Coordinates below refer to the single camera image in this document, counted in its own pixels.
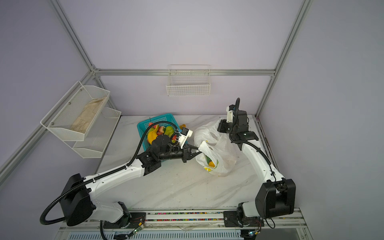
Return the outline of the white plastic bag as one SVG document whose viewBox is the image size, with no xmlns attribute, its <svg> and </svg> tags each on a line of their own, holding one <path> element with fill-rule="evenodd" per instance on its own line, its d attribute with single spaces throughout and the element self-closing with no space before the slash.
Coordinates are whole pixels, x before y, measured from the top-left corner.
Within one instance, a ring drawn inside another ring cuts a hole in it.
<svg viewBox="0 0 384 240">
<path fill-rule="evenodd" d="M 196 161 L 211 175 L 225 177 L 230 174 L 237 163 L 237 153 L 228 134 L 218 132 L 222 119 L 200 126 L 193 133 L 195 146 L 202 152 Z M 209 166 L 213 161 L 214 168 Z"/>
</svg>

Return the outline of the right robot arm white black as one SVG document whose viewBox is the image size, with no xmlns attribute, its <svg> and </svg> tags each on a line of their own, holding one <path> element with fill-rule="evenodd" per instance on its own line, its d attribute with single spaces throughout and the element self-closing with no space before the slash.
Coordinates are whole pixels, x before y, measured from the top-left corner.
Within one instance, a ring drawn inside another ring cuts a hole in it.
<svg viewBox="0 0 384 240">
<path fill-rule="evenodd" d="M 296 184 L 285 178 L 262 150 L 259 137 L 249 130 L 247 113 L 228 110 L 227 118 L 219 123 L 218 132 L 228 134 L 231 143 L 248 158 L 261 181 L 255 199 L 238 205 L 238 221 L 244 225 L 248 219 L 272 219 L 293 214 Z"/>
</svg>

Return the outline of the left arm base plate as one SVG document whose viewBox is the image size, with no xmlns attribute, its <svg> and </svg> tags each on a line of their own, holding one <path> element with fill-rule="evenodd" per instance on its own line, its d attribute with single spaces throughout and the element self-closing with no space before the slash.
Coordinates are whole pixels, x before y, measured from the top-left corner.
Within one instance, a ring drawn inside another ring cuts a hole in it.
<svg viewBox="0 0 384 240">
<path fill-rule="evenodd" d="M 115 223 L 107 221 L 103 222 L 104 229 L 136 229 L 139 223 L 144 223 L 147 213 L 145 212 L 130 212 L 129 215 L 123 214 L 123 216 Z"/>
</svg>

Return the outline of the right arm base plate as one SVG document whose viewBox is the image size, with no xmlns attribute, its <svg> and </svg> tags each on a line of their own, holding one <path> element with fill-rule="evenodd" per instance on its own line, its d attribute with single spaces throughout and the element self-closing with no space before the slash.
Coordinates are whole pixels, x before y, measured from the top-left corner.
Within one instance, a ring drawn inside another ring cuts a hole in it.
<svg viewBox="0 0 384 240">
<path fill-rule="evenodd" d="M 237 211 L 224 211 L 223 215 L 224 225 L 226 228 L 250 228 L 264 226 L 264 221 L 260 217 L 241 217 Z"/>
</svg>

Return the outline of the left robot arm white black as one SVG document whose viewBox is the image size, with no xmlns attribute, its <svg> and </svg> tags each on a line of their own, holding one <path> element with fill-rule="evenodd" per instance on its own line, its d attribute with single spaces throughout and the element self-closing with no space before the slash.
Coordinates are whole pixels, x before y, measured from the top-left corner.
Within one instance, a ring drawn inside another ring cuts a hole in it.
<svg viewBox="0 0 384 240">
<path fill-rule="evenodd" d="M 186 163 L 199 154 L 195 146 L 172 144 L 169 137 L 159 136 L 151 147 L 136 153 L 126 164 L 87 177 L 71 176 L 62 194 L 41 214 L 40 223 L 52 225 L 65 221 L 73 227 L 87 220 L 98 220 L 126 228 L 137 222 L 126 205 L 122 201 L 101 201 L 101 196 L 130 180 L 149 175 L 161 167 L 163 160 L 180 159 Z"/>
</svg>

